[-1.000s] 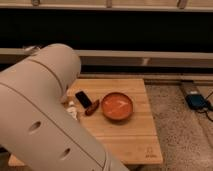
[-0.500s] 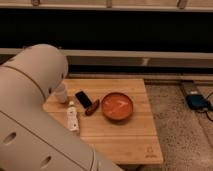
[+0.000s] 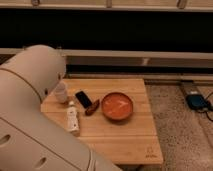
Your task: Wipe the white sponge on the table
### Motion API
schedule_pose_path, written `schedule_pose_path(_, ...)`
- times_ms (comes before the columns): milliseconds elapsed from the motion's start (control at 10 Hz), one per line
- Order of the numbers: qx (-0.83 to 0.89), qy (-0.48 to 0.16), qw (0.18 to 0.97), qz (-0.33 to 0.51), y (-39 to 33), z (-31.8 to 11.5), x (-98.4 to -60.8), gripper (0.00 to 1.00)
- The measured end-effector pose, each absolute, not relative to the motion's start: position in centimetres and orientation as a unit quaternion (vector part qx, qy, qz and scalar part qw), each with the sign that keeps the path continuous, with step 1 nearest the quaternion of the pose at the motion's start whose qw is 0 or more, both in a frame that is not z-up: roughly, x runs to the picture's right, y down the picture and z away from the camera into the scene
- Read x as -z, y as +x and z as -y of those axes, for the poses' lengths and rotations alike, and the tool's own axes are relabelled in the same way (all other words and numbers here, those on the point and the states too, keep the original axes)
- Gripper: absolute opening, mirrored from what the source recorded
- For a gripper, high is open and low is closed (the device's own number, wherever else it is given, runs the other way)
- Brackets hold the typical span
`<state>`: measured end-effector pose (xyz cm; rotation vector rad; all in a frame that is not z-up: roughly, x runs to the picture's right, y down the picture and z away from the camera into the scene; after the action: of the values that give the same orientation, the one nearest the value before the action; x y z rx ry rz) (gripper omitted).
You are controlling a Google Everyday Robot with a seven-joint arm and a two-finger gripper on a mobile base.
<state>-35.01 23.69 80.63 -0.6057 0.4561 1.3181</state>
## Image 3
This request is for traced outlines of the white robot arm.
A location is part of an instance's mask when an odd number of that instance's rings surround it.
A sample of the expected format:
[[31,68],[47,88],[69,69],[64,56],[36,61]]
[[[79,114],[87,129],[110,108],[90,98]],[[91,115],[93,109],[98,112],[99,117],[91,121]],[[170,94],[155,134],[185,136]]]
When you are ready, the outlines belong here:
[[65,58],[45,45],[0,65],[0,171],[121,171],[41,112],[65,72]]

